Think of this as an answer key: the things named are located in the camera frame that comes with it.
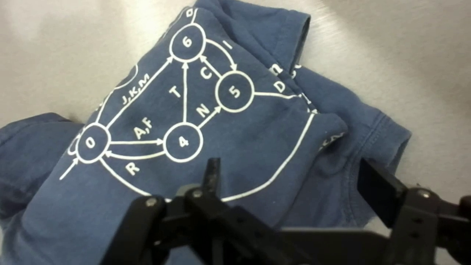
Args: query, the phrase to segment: gray table surface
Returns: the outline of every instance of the gray table surface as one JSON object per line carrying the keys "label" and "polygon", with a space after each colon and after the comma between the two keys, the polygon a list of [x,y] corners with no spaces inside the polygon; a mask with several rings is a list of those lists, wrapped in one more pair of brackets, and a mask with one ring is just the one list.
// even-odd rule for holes
{"label": "gray table surface", "polygon": [[[413,130],[400,177],[451,201],[471,192],[471,1],[252,1],[311,13],[302,63]],[[51,110],[86,120],[192,2],[4,0],[0,124]]]}

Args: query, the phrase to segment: black metal frame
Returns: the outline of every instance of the black metal frame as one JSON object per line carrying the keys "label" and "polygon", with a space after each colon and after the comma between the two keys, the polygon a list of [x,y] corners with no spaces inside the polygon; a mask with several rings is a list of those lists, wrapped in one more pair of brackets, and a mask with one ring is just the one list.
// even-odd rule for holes
{"label": "black metal frame", "polygon": [[242,207],[217,197],[220,158],[211,158],[202,186],[167,202],[141,197],[126,214],[104,258],[107,265],[164,263],[170,250],[191,245],[211,265],[366,263],[432,265],[436,245],[471,263],[471,197],[460,205],[426,188],[407,188],[375,161],[363,161],[358,189],[392,228],[383,236],[366,229],[276,230]]}

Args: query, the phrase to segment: white circle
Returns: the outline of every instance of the white circle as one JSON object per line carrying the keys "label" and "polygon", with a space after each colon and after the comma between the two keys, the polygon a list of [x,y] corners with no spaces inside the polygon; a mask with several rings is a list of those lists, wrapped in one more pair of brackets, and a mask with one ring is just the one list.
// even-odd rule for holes
{"label": "white circle", "polygon": [[[251,96],[249,96],[249,99],[248,99],[247,104],[244,104],[242,107],[238,107],[238,108],[233,108],[233,107],[226,105],[226,104],[222,101],[222,98],[220,98],[220,86],[222,86],[222,82],[223,82],[227,76],[230,76],[230,74],[242,74],[242,76],[245,76],[245,77],[249,80],[249,88],[251,88],[249,92],[251,92]],[[241,111],[247,110],[247,108],[252,104],[254,96],[255,96],[255,86],[254,86],[254,82],[252,82],[252,79],[251,79],[251,76],[249,76],[248,73],[241,71],[241,70],[230,70],[230,71],[224,73],[224,74],[219,79],[219,82],[217,82],[217,92],[216,92],[216,94],[217,94],[217,101],[219,101],[219,104],[220,104],[226,111],[241,113]]]}
{"label": "white circle", "polygon": [[[191,126],[191,127],[194,127],[194,129],[198,132],[198,136],[199,136],[199,145],[198,145],[196,151],[195,151],[192,155],[185,157],[185,158],[173,155],[171,151],[169,151],[169,147],[167,147],[167,141],[169,141],[170,133],[173,133],[173,132],[174,132],[177,127],[180,127],[180,126]],[[204,148],[204,133],[202,133],[202,129],[198,127],[195,123],[191,123],[191,122],[176,123],[176,124],[173,124],[173,126],[166,132],[166,135],[164,135],[164,151],[166,151],[166,154],[167,154],[171,160],[174,160],[174,161],[177,161],[177,163],[186,163],[186,161],[194,160],[194,158],[202,151],[202,148]]]}
{"label": "white circle", "polygon": [[[104,149],[95,157],[95,158],[88,158],[88,157],[83,157],[82,155],[82,152],[80,152],[80,139],[83,138],[83,135],[88,132],[88,129],[91,129],[92,126],[98,126],[98,127],[101,127],[102,130],[105,130],[105,135],[107,135],[107,144],[105,144],[105,147],[104,147]],[[82,133],[82,136],[77,139],[77,142],[76,142],[76,149],[77,149],[77,157],[79,157],[79,160],[80,161],[83,161],[83,163],[95,163],[95,161],[98,161],[98,160],[101,160],[102,158],[102,155],[108,151],[108,148],[110,148],[110,144],[111,144],[111,139],[113,139],[113,135],[111,135],[111,132],[108,130],[108,127],[107,126],[104,126],[102,123],[98,123],[98,122],[93,122],[93,123],[89,123],[85,129],[83,129],[83,133]]]}
{"label": "white circle", "polygon": [[[183,57],[179,57],[176,52],[174,52],[174,41],[176,41],[176,36],[182,32],[182,30],[185,30],[186,27],[191,27],[191,26],[195,26],[195,27],[198,27],[199,30],[201,30],[201,33],[202,33],[202,46],[201,46],[201,49],[194,55],[194,57],[191,57],[191,58],[183,58]],[[186,24],[186,26],[183,26],[183,27],[180,27],[176,33],[174,33],[174,36],[173,36],[173,39],[171,39],[171,43],[170,43],[170,52],[171,52],[171,57],[174,57],[176,60],[179,60],[179,61],[194,61],[194,60],[198,60],[202,54],[204,54],[204,51],[205,51],[205,48],[207,48],[207,32],[205,32],[205,29],[199,24],[199,23],[189,23],[189,24]]]}

